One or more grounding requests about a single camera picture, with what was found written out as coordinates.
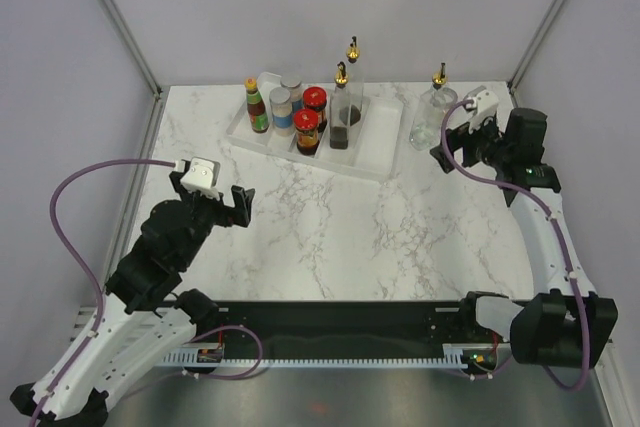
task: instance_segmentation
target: metal frame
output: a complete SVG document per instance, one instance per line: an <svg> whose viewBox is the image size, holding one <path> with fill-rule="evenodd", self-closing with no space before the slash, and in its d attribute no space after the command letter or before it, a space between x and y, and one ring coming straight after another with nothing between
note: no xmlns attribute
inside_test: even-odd
<svg viewBox="0 0 640 427"><path fill-rule="evenodd" d="M153 147L167 100L167 93L163 92L162 87L147 64L144 55L136 43L135 38L128 28L127 23L115 1L97 1L104 9L125 47L130 52L133 60L140 70L141 75L144 77L154 96L154 106L150 111L147 130L138 152L140 157L149 157L153 152ZM518 66L511 76L511 79L507 83L512 101L516 107L521 105L518 99L519 96L517 88L526 75L532 61L535 59L536 54L538 53L538 50L544 42L547 34L565 7L566 1L567 0L552 0L542 21L536 29L533 38L529 42L529 45L518 63ZM141 166L137 167L131 175L127 196L120 208L119 222L109 246L103 281L106 281L106 277L109 275L110 271L115 268L118 260L126 253L129 237L133 229L136 210L140 197L142 196L142 188L144 185L144 179L146 178L146 172L147 167ZM613 426L638 426L640 425L640 421L637 418L637 413L635 413L633 407L634 403L625 394L627 391L625 387L628 385L628 382L624 378L623 369L620 368L621 365L622 363L617 355L615 346L613 344L609 344L609 347L605 349L601 361L595 370Z"/></svg>

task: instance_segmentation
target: red-lidded jar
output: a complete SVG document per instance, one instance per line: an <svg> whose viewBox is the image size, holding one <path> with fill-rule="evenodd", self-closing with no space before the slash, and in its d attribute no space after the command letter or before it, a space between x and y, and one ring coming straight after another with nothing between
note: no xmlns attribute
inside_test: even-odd
<svg viewBox="0 0 640 427"><path fill-rule="evenodd" d="M302 94L305 109L311 109L318 114L318 132L327 128L327 93L322 87L309 87Z"/></svg>
<svg viewBox="0 0 640 427"><path fill-rule="evenodd" d="M318 150L318 114L311 109L301 109L293 115L296 126L296 143L302 155L313 155Z"/></svg>

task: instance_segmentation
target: gray floor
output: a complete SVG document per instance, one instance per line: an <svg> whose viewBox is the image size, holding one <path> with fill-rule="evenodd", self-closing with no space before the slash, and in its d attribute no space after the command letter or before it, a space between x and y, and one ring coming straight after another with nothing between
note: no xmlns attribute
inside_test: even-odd
<svg viewBox="0 0 640 427"><path fill-rule="evenodd" d="M156 369L142 383L166 374ZM566 373L575 378L576 371ZM429 370L272 369L255 378L174 378L123 401L108 427L610 426L595 376L559 390L539 367L512 364L471 383Z"/></svg>

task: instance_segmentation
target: blue label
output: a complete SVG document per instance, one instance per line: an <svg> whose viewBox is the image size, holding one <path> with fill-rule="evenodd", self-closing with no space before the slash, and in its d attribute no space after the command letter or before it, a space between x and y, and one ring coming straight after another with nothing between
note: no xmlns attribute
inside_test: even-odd
<svg viewBox="0 0 640 427"><path fill-rule="evenodd" d="M273 123L276 127L281 129L288 129L293 124L293 114L286 115L284 117L273 116Z"/></svg>
<svg viewBox="0 0 640 427"><path fill-rule="evenodd" d="M294 100L293 102L291 102L291 106L293 107L293 113L295 114L302 108L302 99Z"/></svg>

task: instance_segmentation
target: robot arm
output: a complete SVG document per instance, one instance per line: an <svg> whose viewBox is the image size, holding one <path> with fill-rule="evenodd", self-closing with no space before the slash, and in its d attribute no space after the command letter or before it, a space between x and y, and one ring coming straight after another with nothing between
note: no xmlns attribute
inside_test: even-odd
<svg viewBox="0 0 640 427"><path fill-rule="evenodd" d="M496 170L496 180L532 192L551 209L575 269L571 276L577 281L586 306L593 367L618 313L613 300L597 296L582 269L564 221L560 182L553 167L542 163L546 115L516 108L501 132L497 125L498 97L487 90L475 91L471 101L473 116L459 127L447 129L447 145L452 152L462 149L463 167L483 162ZM454 169L442 144L431 149L431 155L445 173ZM503 189L503 193L522 232L536 296L525 306L501 296L468 296L475 303L474 320L510 340L519 363L580 367L583 352L577 302L550 217L531 198L510 189Z"/></svg>
<svg viewBox="0 0 640 427"><path fill-rule="evenodd" d="M41 426L103 425L108 411L158 360L216 325L216 304L192 290L181 294L147 334L123 348L132 331L154 316L180 284L180 274L191 265L214 226L249 225L254 190L233 186L235 205L224 205L215 189L219 168L205 159L178 162L170 179L180 200L156 205L143 223L133 249L107 281L99 327L94 331L92 323L87 324L47 375L14 391L11 400L21 413L32 415L46 398ZM48 392L53 378L88 337L86 348L54 391Z"/></svg>

